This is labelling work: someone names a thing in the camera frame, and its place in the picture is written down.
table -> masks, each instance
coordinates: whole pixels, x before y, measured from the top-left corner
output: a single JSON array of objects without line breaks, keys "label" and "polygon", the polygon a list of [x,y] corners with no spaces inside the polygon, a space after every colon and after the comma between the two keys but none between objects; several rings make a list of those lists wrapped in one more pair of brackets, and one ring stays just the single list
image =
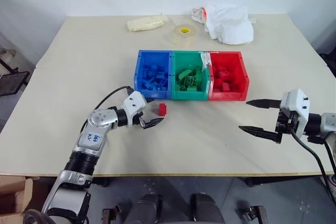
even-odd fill
[{"label": "table", "polygon": [[[189,50],[242,52],[250,78],[248,100],[281,99],[284,92],[301,88],[311,100],[311,112],[336,111],[336,80],[290,18],[253,16],[255,39],[238,46],[210,40],[203,25],[189,16],[169,16],[165,26],[137,33],[125,25],[136,17],[68,17],[0,135],[0,174],[57,176],[89,112],[111,90],[133,84],[138,50],[177,49],[172,30],[178,24],[198,30]],[[103,107],[120,106],[125,97],[119,92]],[[254,125],[273,131],[277,109],[243,102],[164,102],[167,116],[158,126],[109,133],[95,176],[320,174],[315,159],[291,136],[283,136],[278,145],[238,128]],[[158,103],[149,104],[146,118],[157,117]],[[323,146],[308,145],[331,173]]]}]

cardboard box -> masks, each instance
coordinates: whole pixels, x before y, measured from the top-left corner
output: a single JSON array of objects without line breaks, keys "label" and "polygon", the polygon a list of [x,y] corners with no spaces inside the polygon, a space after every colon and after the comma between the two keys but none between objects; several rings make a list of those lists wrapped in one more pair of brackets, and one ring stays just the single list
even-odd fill
[{"label": "cardboard box", "polygon": [[0,224],[22,224],[22,213],[30,208],[40,211],[47,195],[48,186],[31,178],[0,176]]}]

red building block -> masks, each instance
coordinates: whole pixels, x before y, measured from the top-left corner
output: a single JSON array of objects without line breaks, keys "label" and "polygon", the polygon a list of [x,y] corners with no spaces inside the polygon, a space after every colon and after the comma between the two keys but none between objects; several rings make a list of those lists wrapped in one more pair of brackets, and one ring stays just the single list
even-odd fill
[{"label": "red building block", "polygon": [[159,104],[159,116],[167,115],[167,106],[164,103]]}]

floor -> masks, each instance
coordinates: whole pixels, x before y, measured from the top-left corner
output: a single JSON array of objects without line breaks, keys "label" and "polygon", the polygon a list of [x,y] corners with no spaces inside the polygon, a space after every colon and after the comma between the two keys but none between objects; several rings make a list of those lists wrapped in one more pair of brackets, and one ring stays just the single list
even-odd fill
[{"label": "floor", "polygon": [[336,223],[336,208],[319,177],[254,187],[248,187],[237,177],[120,177],[112,178],[105,188],[92,185],[90,192],[91,224],[101,223],[103,208],[119,203],[124,213],[114,223],[122,223],[132,204],[148,193],[163,195],[159,222],[188,221],[191,194],[206,193],[215,200],[227,224],[245,223],[235,211],[241,203],[265,206],[271,224]]}]

tape roll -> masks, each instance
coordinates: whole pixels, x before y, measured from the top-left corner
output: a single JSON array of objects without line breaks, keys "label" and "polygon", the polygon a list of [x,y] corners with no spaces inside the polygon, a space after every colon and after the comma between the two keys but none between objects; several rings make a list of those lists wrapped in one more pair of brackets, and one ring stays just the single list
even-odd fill
[{"label": "tape roll", "polygon": [[173,31],[173,42],[178,47],[189,47],[194,43],[196,28],[191,25],[175,26]]}]

